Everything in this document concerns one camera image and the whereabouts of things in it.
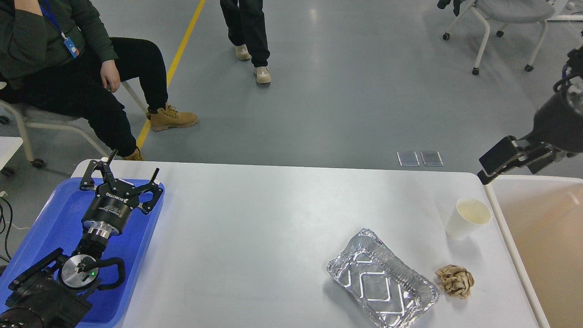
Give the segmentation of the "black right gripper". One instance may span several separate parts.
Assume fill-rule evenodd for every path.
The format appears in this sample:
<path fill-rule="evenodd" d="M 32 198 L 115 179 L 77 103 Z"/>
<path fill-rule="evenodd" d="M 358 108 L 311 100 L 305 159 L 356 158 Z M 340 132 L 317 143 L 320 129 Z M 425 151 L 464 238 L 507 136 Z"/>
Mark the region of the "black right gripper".
<path fill-rule="evenodd" d="M 503 137 L 479 158 L 483 167 L 477 176 L 483 185 L 513 168 L 527 166 L 537 174 L 563 158 L 583 151 L 582 85 L 561 87 L 537 112 L 526 139 Z M 533 151 L 533 143 L 543 143 Z"/>

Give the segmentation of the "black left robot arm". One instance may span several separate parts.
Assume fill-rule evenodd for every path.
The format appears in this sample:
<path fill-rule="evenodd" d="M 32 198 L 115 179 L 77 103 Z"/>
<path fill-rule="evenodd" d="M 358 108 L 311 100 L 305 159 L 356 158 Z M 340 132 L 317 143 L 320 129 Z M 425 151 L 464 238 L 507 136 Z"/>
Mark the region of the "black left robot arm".
<path fill-rule="evenodd" d="M 1 276 L 3 328 L 112 328 L 122 318 L 163 204 L 159 169 L 123 180 L 112 157 L 54 189 Z"/>

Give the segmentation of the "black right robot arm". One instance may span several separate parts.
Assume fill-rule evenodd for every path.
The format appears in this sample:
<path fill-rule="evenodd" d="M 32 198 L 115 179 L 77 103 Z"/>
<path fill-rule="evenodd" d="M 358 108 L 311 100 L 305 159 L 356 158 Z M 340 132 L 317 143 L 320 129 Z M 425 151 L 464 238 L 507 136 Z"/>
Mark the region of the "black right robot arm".
<path fill-rule="evenodd" d="M 552 97 L 535 112 L 531 132 L 522 138 L 503 137 L 479 158 L 483 170 L 477 176 L 483 185 L 513 168 L 526 166 L 536 174 L 551 163 L 582 153 L 582 82 L 572 82 L 583 74 L 581 46 L 567 56 Z"/>

